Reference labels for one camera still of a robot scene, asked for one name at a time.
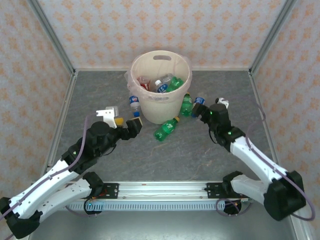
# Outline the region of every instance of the bin handle hole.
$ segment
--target bin handle hole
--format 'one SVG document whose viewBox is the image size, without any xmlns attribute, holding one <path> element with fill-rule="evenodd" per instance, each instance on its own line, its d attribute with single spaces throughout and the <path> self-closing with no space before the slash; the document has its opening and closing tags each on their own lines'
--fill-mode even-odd
<svg viewBox="0 0 320 240">
<path fill-rule="evenodd" d="M 168 60 L 171 61 L 171 57 L 170 56 L 166 56 L 166 55 L 156 55 L 153 57 L 153 60 Z"/>
</svg>

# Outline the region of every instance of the green soda bottle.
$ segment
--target green soda bottle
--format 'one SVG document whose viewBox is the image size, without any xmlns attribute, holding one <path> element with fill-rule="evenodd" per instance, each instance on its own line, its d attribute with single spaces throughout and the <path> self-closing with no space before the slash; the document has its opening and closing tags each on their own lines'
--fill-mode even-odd
<svg viewBox="0 0 320 240">
<path fill-rule="evenodd" d="M 166 93 L 172 92 L 172 91 L 180 88 L 184 83 L 185 83 L 185 82 L 182 81 L 181 78 L 177 78 L 177 77 L 174 76 L 174 77 L 171 79 L 170 85 L 167 87 L 167 89 L 166 89 L 165 92 L 166 92 Z"/>
<path fill-rule="evenodd" d="M 186 95 L 184 95 L 184 97 L 183 97 L 183 102 L 181 105 L 180 113 L 183 116 L 188 117 L 192 113 L 192 108 L 193 108 L 192 99 L 190 97 L 190 93 L 187 92 Z"/>
<path fill-rule="evenodd" d="M 155 139 L 162 142 L 166 137 L 175 130 L 177 123 L 180 121 L 179 117 L 166 121 L 162 126 L 154 132 Z"/>
</svg>

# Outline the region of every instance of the trash bin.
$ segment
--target trash bin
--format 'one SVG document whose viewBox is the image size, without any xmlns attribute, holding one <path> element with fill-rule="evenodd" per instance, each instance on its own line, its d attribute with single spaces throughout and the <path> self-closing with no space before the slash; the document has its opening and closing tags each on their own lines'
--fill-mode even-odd
<svg viewBox="0 0 320 240">
<path fill-rule="evenodd" d="M 141 87 L 137 80 L 139 76 L 148 76 L 154 83 L 166 74 L 181 78 L 184 84 L 172 92 L 156 93 Z M 178 116 L 184 95 L 192 81 L 189 60 L 177 53 L 164 50 L 138 56 L 125 75 L 127 88 L 139 98 L 144 117 L 154 124 L 163 124 Z"/>
</svg>

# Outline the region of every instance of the wallpaper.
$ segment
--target wallpaper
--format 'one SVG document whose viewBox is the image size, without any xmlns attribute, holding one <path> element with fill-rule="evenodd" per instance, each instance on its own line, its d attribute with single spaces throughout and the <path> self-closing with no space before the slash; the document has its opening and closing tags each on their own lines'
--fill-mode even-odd
<svg viewBox="0 0 320 240">
<path fill-rule="evenodd" d="M 39 178 L 70 74 L 26 0 L 0 1 L 0 197 Z M 0 239 L 10 234 L 0 222 Z"/>
<path fill-rule="evenodd" d="M 320 236 L 320 1 L 299 0 L 254 76 L 280 162 L 303 177 Z"/>
<path fill-rule="evenodd" d="M 75 68 L 127 68 L 168 50 L 196 68 L 246 68 L 285 0 L 40 0 Z"/>
</svg>

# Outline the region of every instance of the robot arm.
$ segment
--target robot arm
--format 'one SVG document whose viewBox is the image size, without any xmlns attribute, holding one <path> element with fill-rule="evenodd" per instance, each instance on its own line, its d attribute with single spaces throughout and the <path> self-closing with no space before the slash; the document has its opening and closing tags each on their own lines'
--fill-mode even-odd
<svg viewBox="0 0 320 240">
<path fill-rule="evenodd" d="M 223 178 L 223 188 L 227 193 L 244 194 L 256 200 L 277 221 L 306 205 L 305 198 L 277 172 L 287 176 L 304 190 L 300 174 L 296 171 L 288 172 L 274 163 L 250 140 L 249 147 L 245 133 L 231 125 L 227 105 L 223 101 L 217 99 L 216 104 L 210 107 L 197 103 L 192 113 L 197 117 L 201 115 L 200 120 L 208 124 L 217 143 L 242 160 L 261 179 L 255 181 L 239 171 L 233 172 Z M 265 162 L 254 152 L 263 157 Z"/>
<path fill-rule="evenodd" d="M 117 110 L 117 108 L 108 107 L 97 111 L 97 116 L 103 116 L 103 121 L 95 122 L 86 130 L 84 148 L 79 157 L 83 138 L 69 147 L 50 171 L 28 189 L 12 198 L 0 199 L 0 212 L 3 215 L 18 203 L 4 216 L 17 239 L 31 234 L 38 228 L 40 222 L 57 209 L 74 200 L 100 194 L 103 182 L 94 172 L 88 172 L 75 184 L 56 191 L 96 164 L 98 158 L 114 148 L 118 140 L 129 140 L 139 134 L 142 128 L 140 118 L 126 121 L 127 128 L 117 126 L 114 118 Z"/>
</svg>

